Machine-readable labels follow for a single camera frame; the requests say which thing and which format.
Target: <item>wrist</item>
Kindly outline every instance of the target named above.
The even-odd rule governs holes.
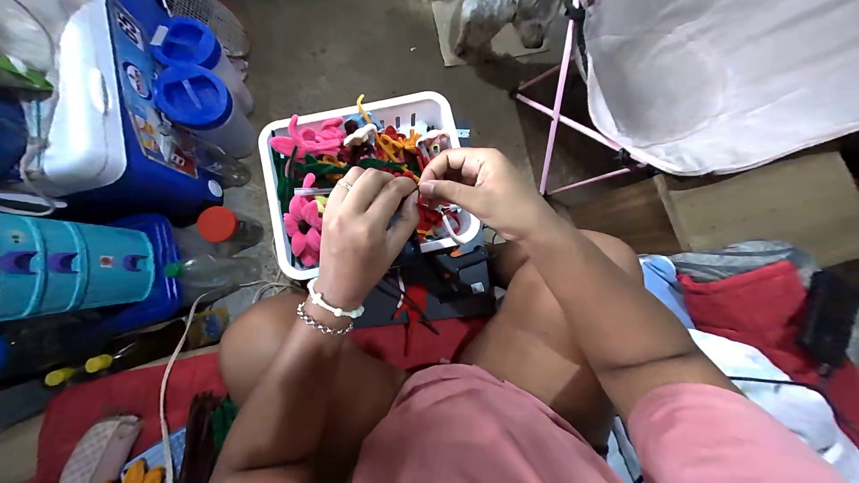
[[[352,319],[346,315],[337,317],[330,310],[325,310],[319,305],[315,305],[308,296],[304,303],[304,313],[310,315],[319,324],[333,329],[346,328],[352,323]]]
[[[571,228],[570,224],[566,223],[546,203],[532,211],[527,219],[533,223],[527,233],[519,240],[522,245],[544,245],[559,236],[564,236],[566,229]]]
[[[314,291],[322,295],[322,300],[324,300],[328,305],[338,309],[343,309],[344,311],[354,310],[361,307],[361,304],[364,302],[363,296],[356,294],[353,290],[343,290],[340,288],[342,285],[337,285],[336,282],[330,284],[328,282],[329,280],[329,278],[323,277],[316,279]],[[310,301],[310,298],[308,298],[308,302],[308,305],[313,304],[313,302]]]

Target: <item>white cooler lid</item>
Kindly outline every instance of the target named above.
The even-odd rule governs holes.
[[[60,38],[59,100],[49,146],[41,154],[44,178],[34,183],[51,196],[95,189],[125,171],[119,88],[104,0],[85,3]]]

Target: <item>white bead bracelet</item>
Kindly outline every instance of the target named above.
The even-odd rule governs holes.
[[[314,305],[319,305],[323,309],[334,314],[335,317],[351,317],[352,319],[357,319],[364,313],[364,306],[358,307],[355,310],[343,310],[339,307],[332,307],[328,305],[324,300],[322,300],[322,294],[314,290],[314,285],[316,285],[316,280],[319,280],[319,277],[314,278],[308,282],[308,291],[310,292],[310,302]]]

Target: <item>red bottle cap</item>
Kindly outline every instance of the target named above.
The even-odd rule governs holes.
[[[239,227],[239,219],[232,210],[223,206],[206,208],[197,218],[197,231],[204,240],[220,243],[229,240]]]

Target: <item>pink metal frame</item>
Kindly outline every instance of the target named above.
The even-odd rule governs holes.
[[[555,147],[555,136],[557,134],[557,123],[558,122],[562,122],[562,123],[568,125],[569,127],[572,127],[576,131],[579,131],[580,133],[584,134],[585,136],[588,136],[589,138],[592,138],[595,141],[599,141],[600,143],[603,143],[604,145],[608,146],[609,148],[611,148],[613,150],[620,150],[622,148],[620,144],[617,144],[613,140],[606,138],[605,136],[603,136],[599,132],[594,131],[593,129],[591,129],[585,125],[579,124],[579,123],[575,122],[573,119],[570,119],[566,116],[561,115],[561,101],[564,99],[564,85],[566,84],[566,81],[567,81],[567,71],[570,69],[570,57],[572,57],[573,38],[574,38],[575,33],[576,33],[576,26],[573,23],[573,21],[570,20],[567,24],[567,37],[564,40],[564,57],[561,59],[561,64],[552,67],[551,69],[547,70],[546,72],[543,72],[542,74],[540,74],[539,76],[536,76],[534,79],[531,79],[530,81],[527,81],[525,83],[520,84],[520,86],[516,90],[516,94],[515,94],[516,100],[521,101],[525,105],[533,107],[534,109],[537,109],[538,111],[542,112],[543,114],[551,117],[551,126],[549,127],[549,143],[545,148],[545,160],[543,161],[543,174],[540,176],[540,181],[539,181],[539,192],[540,192],[540,194],[546,194],[545,183],[546,183],[546,178],[549,175],[549,165],[551,164],[551,153],[552,153],[553,148]],[[532,101],[531,99],[528,99],[527,97],[525,97],[524,95],[521,94],[521,91],[523,89],[527,88],[528,86],[532,86],[535,83],[542,81],[543,79],[554,74],[558,70],[560,70],[560,74],[559,74],[558,80],[557,80],[557,90],[555,91],[555,104],[552,107],[552,109],[550,109],[547,106],[540,104],[537,101]],[[645,165],[644,164],[638,164],[637,165],[638,168],[643,167],[643,166],[645,166]],[[606,178],[612,178],[613,176],[617,176],[619,174],[630,173],[631,171],[632,171],[632,168],[618,169],[617,171],[612,171],[611,173],[602,174],[600,176],[596,176],[596,177],[590,178],[588,180],[579,181],[577,183],[573,183],[573,184],[568,185],[568,186],[563,186],[563,187],[560,187],[558,189],[554,189],[554,190],[550,191],[549,194],[560,193],[562,191],[566,191],[568,189],[572,189],[572,188],[575,188],[578,186],[587,185],[588,183],[593,183],[595,181],[604,180]]]

